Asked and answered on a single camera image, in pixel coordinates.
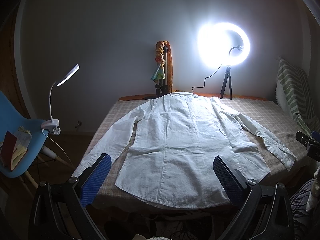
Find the white long-sleeved shirt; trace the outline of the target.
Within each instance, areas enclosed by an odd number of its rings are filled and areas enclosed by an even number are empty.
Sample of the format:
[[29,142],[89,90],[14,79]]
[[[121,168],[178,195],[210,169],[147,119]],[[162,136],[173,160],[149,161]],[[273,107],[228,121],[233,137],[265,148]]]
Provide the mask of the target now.
[[202,209],[229,201],[213,171],[226,158],[247,179],[261,181],[270,169],[249,140],[251,133],[286,169],[296,156],[268,129],[217,98],[171,93],[152,99],[116,121],[74,171],[79,176],[107,153],[127,151],[115,185],[139,200],[177,209]]

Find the green striped white pillow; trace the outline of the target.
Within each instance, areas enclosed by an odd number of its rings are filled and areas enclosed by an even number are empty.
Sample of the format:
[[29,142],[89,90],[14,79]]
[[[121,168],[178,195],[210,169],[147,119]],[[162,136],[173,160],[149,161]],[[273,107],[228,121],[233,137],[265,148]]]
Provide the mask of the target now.
[[313,131],[319,132],[319,118],[313,107],[307,75],[282,57],[279,58],[276,100],[308,136]]

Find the plaid beige bed blanket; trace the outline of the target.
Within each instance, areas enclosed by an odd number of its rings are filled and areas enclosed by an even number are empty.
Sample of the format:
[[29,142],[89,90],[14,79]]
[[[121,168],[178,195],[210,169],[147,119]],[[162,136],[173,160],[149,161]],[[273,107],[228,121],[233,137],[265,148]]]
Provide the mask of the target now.
[[[267,185],[273,185],[278,181],[284,181],[286,183],[297,182],[298,173],[305,168],[308,168],[311,159],[307,156],[305,148],[295,139],[295,134],[300,128],[292,120],[291,116],[287,115],[280,106],[272,101],[234,98],[233,100],[222,99],[221,102],[250,116],[252,119],[269,129],[296,156],[297,160],[295,161],[293,168],[291,171],[287,171],[281,162],[264,148],[260,138],[248,134],[250,141],[257,145],[259,152],[271,170],[263,182]],[[117,101],[96,131],[85,154],[88,155],[91,152],[92,148],[116,121],[143,103],[145,103],[145,100]],[[116,206],[126,211],[133,211],[143,208],[147,209],[149,207],[147,204],[143,204],[140,200],[130,196],[128,193],[115,186],[118,172],[120,171],[126,154],[127,151],[123,150],[100,188],[97,197],[93,202],[93,205],[97,209]]]

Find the white clip-on desk lamp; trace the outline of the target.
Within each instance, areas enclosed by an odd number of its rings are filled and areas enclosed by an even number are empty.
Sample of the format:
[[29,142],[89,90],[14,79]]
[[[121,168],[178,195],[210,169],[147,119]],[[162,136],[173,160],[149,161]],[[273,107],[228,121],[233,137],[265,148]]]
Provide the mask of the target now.
[[55,77],[50,85],[48,94],[48,118],[43,121],[40,128],[48,131],[50,134],[59,135],[61,133],[61,117],[62,109],[66,106],[67,99],[70,94],[68,87],[70,79],[80,69],[78,63],[74,63],[71,67]]

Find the red and yellow books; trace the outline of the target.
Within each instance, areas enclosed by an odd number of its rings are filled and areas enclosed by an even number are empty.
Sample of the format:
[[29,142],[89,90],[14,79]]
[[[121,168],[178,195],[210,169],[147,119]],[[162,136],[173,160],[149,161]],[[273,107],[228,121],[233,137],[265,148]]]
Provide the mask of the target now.
[[15,169],[28,151],[31,139],[31,132],[22,126],[14,133],[6,132],[1,141],[1,162],[4,168],[10,172]]

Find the blue plastic chair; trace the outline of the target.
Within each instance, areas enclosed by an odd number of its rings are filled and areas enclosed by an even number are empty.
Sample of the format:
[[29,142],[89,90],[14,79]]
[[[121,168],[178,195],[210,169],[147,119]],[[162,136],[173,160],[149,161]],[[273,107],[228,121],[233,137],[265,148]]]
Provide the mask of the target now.
[[48,131],[41,129],[43,120],[23,117],[7,97],[1,93],[1,141],[7,132],[17,136],[17,142],[24,143],[29,139],[27,152],[11,171],[1,165],[1,172],[8,178],[16,178],[24,174],[39,154]]

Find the black mini tripod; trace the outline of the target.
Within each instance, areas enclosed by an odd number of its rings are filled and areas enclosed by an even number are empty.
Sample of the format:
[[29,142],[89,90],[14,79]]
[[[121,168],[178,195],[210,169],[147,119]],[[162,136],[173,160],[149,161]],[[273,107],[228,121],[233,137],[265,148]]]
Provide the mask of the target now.
[[232,80],[231,80],[231,67],[226,68],[225,78],[222,84],[220,99],[223,99],[227,83],[229,83],[229,98],[232,100]]

